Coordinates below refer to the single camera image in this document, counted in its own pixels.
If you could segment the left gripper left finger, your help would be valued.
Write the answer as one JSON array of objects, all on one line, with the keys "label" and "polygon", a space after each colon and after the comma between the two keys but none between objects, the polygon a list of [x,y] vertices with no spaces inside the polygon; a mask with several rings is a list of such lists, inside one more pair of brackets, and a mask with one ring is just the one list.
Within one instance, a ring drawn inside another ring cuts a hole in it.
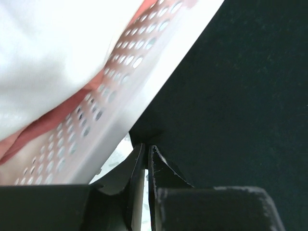
[{"label": "left gripper left finger", "polygon": [[90,185],[4,186],[3,231],[139,231],[144,144]]}]

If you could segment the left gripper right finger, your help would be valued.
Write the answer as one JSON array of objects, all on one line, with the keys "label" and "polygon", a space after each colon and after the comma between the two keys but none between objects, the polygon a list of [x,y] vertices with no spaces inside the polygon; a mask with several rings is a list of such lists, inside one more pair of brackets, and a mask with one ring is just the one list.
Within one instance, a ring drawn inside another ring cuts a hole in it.
[{"label": "left gripper right finger", "polygon": [[198,189],[177,174],[152,145],[149,206],[154,231],[283,231],[274,201],[260,187]]}]

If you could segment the black t shirt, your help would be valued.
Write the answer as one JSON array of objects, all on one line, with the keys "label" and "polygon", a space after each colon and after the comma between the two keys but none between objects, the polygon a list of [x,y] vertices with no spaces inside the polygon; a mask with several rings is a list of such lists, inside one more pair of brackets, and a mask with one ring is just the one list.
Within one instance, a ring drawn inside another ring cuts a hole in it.
[{"label": "black t shirt", "polygon": [[307,230],[307,1],[224,1],[130,136],[197,188],[265,189]]}]

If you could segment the pink garment in basket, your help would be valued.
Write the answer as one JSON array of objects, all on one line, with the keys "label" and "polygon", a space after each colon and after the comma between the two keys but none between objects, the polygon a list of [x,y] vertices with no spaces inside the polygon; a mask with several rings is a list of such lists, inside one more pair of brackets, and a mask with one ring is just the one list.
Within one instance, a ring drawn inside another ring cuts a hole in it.
[{"label": "pink garment in basket", "polygon": [[103,71],[100,71],[86,86],[62,104],[44,114],[38,120],[17,131],[15,134],[0,141],[0,163],[4,164],[20,151],[27,143],[40,135],[53,130],[66,116],[75,110],[85,96],[99,87],[103,80]]}]

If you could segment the white red printed t shirt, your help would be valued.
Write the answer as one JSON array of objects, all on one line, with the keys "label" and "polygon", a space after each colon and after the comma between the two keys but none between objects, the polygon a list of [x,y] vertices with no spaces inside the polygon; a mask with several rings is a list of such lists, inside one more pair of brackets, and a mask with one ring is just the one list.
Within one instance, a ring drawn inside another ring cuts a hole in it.
[{"label": "white red printed t shirt", "polygon": [[3,0],[0,137],[82,89],[106,63],[140,0]]}]

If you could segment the white plastic laundry basket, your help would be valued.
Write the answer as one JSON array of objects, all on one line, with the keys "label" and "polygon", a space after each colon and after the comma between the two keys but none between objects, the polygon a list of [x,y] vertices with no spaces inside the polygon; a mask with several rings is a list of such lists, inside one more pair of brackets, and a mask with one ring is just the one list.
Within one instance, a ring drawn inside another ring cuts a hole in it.
[{"label": "white plastic laundry basket", "polygon": [[1,185],[90,183],[218,11],[220,0],[159,0],[121,35],[97,90],[8,162]]}]

